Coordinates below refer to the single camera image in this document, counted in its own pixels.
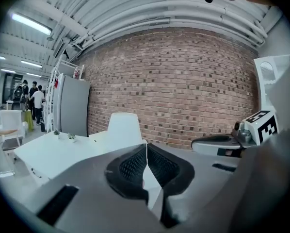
refrigerator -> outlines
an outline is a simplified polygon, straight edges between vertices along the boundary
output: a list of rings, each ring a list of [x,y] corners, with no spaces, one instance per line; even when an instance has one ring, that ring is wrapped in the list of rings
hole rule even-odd
[[[63,133],[87,135],[90,83],[61,73],[53,96],[53,127]]]

small plant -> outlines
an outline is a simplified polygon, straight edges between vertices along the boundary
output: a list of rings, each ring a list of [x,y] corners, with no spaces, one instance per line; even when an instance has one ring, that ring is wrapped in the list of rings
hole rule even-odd
[[[76,136],[74,134],[68,133],[68,139],[74,140]]]

floor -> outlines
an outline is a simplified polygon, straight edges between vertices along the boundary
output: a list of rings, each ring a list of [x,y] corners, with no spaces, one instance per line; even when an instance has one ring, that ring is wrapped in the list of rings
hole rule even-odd
[[[27,132],[22,144],[30,142],[43,134],[44,133],[40,131],[40,126],[36,126],[36,121],[34,121],[34,131]],[[9,157],[9,161],[10,163],[13,162],[12,156]],[[10,164],[5,157],[5,154],[0,150],[0,176],[6,175],[6,177],[0,178],[0,185],[9,196],[16,199],[18,202],[23,203],[25,199],[38,188],[37,184],[29,174],[23,161],[20,159],[17,159],[14,164],[14,176],[8,176],[10,170]]]

